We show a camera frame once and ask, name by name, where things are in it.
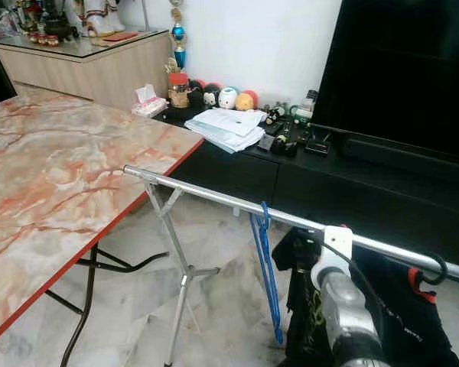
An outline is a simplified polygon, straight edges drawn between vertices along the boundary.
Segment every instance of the white statue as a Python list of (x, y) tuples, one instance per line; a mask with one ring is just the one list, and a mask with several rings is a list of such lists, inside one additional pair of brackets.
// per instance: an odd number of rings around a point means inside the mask
[(116, 0), (66, 0), (68, 22), (85, 37), (104, 37), (125, 30)]

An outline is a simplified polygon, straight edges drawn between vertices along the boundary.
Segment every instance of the cabinet door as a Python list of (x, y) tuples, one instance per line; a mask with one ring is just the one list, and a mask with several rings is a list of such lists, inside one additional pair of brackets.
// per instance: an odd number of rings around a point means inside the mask
[(274, 208), (459, 264), (459, 210), (281, 164)]
[(272, 204), (277, 169), (276, 163), (228, 154), (205, 141), (171, 177), (240, 199)]

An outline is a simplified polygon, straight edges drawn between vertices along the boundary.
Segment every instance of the glass countertop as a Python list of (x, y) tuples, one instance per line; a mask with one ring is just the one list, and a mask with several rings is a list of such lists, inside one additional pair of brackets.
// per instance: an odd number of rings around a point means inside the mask
[[(135, 27), (126, 27), (125, 32), (137, 31)], [(69, 57), (85, 58), (94, 54), (99, 54), (103, 51), (111, 50), (113, 48), (129, 44), (134, 41), (142, 40), (144, 38), (152, 37), (157, 34), (168, 32), (165, 29), (154, 29), (152, 28), (148, 32), (139, 32), (137, 36), (129, 38), (123, 41), (103, 41), (102, 37), (88, 38), (80, 37), (73, 38), (71, 41), (60, 42), (59, 47), (41, 46), (40, 44), (34, 44), (29, 41), (26, 36), (10, 36), (0, 38), (0, 44), (6, 46), (20, 47), (29, 50), (44, 51), (52, 54), (66, 55)]]

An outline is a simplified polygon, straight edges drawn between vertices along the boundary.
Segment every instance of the stack of papers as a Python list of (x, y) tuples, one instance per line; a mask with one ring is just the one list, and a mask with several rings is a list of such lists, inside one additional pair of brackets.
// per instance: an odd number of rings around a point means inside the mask
[(266, 117), (262, 111), (209, 109), (185, 122), (185, 126), (232, 154), (260, 140), (265, 131), (257, 125)]

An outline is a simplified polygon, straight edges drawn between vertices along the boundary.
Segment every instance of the white wall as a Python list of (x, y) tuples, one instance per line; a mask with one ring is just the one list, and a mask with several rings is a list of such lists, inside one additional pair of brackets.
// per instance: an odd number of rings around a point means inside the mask
[[(171, 29), (168, 0), (146, 0), (151, 27)], [(340, 0), (185, 0), (187, 73), (253, 89), (262, 102), (300, 102), (317, 89)], [(122, 0), (125, 24), (144, 24), (141, 0)]]

